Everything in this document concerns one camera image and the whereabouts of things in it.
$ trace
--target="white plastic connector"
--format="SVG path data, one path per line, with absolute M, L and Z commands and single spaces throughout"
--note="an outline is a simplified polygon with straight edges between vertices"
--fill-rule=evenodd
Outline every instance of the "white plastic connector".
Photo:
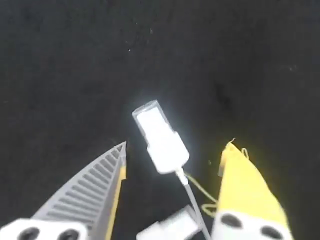
M 160 174 L 172 173 L 189 159 L 189 152 L 173 131 L 159 103 L 154 100 L 137 108 L 132 116 L 145 141 L 147 151 Z
M 136 235 L 136 240 L 186 240 L 201 227 L 195 221 L 195 212 L 190 206 L 162 222 L 155 222 Z

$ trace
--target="black surface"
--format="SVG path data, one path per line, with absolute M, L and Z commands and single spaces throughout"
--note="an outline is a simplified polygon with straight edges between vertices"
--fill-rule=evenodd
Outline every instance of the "black surface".
M 318 0 L 2 0 L 0 223 L 31 216 L 123 140 L 113 238 L 184 207 L 131 118 L 158 99 L 206 188 L 218 194 L 220 152 L 237 137 L 295 238 L 319 239 L 319 12 Z

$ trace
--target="cable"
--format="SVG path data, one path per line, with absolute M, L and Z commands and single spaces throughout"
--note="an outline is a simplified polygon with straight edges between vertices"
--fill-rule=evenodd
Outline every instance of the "cable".
M 201 226 L 202 226 L 202 232 L 204 234 L 205 239 L 206 240 L 211 240 L 211 236 L 210 236 L 209 231 L 208 231 L 208 229 L 206 227 L 205 221 L 204 221 L 204 219 L 203 219 L 203 217 L 201 215 L 201 212 L 200 212 L 200 209 L 198 207 L 196 198 L 195 198 L 195 196 L 194 196 L 194 194 L 193 194 L 193 192 L 191 190 L 190 185 L 186 184 L 186 185 L 183 185 L 183 186 L 184 186 L 184 188 L 186 190 L 186 193 L 188 194 L 189 199 L 190 199 L 190 201 L 192 203 L 192 206 L 193 206 L 195 214 L 196 214 L 196 216 L 198 218 L 199 224 L 201 224 Z
M 197 180 L 195 180 L 190 174 L 188 173 L 184 173 L 184 175 L 190 180 L 190 182 L 192 182 L 208 199 L 210 199 L 212 202 L 214 202 L 214 204 L 212 203 L 205 203 L 201 205 L 201 209 L 202 211 L 207 214 L 208 216 L 214 218 L 216 215 L 215 211 L 209 210 L 209 209 L 215 209 L 217 207 L 217 200 L 210 195 L 210 193 L 208 193 L 201 185 L 200 183 L 197 182 Z
M 180 167 L 179 169 L 177 169 L 175 171 L 175 174 L 177 175 L 177 177 L 179 178 L 180 182 L 182 183 L 182 185 L 184 186 L 186 193 L 188 194 L 188 197 L 192 203 L 193 209 L 195 211 L 196 214 L 196 218 L 197 218 L 197 222 L 198 224 L 201 226 L 203 235 L 205 237 L 205 240 L 211 240 L 211 236 L 209 234 L 209 231 L 207 229 L 207 226 L 205 224 L 205 221 L 201 215 L 200 209 L 198 207 L 196 198 L 191 190 L 191 187 L 188 183 L 188 178 L 186 177 L 184 170 L 182 169 L 182 167 Z

